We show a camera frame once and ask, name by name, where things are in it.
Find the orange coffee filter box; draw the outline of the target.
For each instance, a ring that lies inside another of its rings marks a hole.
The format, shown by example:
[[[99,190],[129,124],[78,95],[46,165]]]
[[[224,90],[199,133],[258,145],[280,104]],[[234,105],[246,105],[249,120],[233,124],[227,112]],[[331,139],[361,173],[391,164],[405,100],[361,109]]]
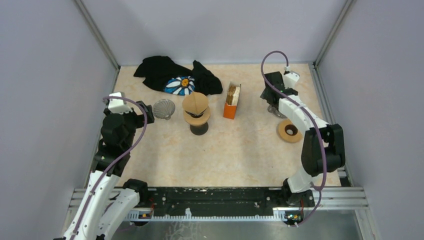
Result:
[[[223,117],[234,120],[241,93],[241,84],[230,82],[224,102]]]

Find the brown paper coffee filter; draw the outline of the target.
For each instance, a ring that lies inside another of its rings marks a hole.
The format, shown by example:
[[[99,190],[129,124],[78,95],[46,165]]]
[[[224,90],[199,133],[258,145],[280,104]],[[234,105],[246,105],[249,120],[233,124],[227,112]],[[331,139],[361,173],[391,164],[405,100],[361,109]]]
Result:
[[[182,108],[189,115],[200,116],[209,107],[208,98],[200,92],[192,92],[182,101]]]

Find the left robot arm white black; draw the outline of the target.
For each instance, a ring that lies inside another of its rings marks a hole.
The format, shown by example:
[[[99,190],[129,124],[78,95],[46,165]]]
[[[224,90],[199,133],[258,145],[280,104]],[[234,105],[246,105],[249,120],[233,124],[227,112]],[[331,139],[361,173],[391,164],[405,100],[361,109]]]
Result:
[[[127,105],[128,101],[123,97],[108,100],[88,185],[63,240],[110,240],[131,209],[149,203],[147,183],[134,179],[128,180],[115,200],[110,201],[131,150],[142,138],[140,135],[135,139],[136,130],[144,132],[146,126],[155,121],[151,105],[134,102],[142,112],[138,115]]]

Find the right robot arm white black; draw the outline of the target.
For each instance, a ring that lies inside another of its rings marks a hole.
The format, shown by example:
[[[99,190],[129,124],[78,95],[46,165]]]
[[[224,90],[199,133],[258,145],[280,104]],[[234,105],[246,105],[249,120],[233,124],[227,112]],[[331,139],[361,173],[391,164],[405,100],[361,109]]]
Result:
[[[284,204],[295,206],[315,177],[322,175],[325,179],[328,173],[346,164],[343,128],[321,119],[301,101],[293,89],[297,81],[294,72],[265,73],[263,78],[261,99],[285,116],[296,127],[296,134],[303,136],[301,167],[283,182],[281,193]]]

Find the smoky glass pitcher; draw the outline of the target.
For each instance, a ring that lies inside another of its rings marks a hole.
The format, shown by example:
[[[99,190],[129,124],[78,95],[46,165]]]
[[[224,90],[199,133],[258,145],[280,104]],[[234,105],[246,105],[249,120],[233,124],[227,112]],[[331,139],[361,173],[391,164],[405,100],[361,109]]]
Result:
[[[269,105],[268,107],[267,107],[267,111],[269,112],[269,113],[272,113],[273,115],[275,115],[276,117],[278,117],[278,118],[281,118],[281,119],[286,119],[287,117],[284,115],[284,114],[282,114],[281,112],[279,112],[278,111],[278,109],[276,109],[274,106],[272,106],[272,105]]]

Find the black cloth with flower print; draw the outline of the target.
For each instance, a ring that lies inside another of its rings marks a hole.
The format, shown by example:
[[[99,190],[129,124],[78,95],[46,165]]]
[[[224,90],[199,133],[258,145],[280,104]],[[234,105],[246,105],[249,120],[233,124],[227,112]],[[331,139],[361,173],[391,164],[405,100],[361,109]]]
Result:
[[[199,61],[192,62],[189,69],[175,63],[168,56],[151,56],[143,59],[133,76],[143,78],[149,89],[177,96],[187,96],[193,92],[219,95],[223,92],[220,79]]]

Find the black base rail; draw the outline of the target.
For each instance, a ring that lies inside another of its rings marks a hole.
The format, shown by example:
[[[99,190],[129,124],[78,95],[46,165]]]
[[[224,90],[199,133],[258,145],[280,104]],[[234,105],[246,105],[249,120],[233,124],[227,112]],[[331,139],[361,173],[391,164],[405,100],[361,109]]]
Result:
[[[155,217],[271,216],[289,207],[282,190],[272,187],[151,187]]]

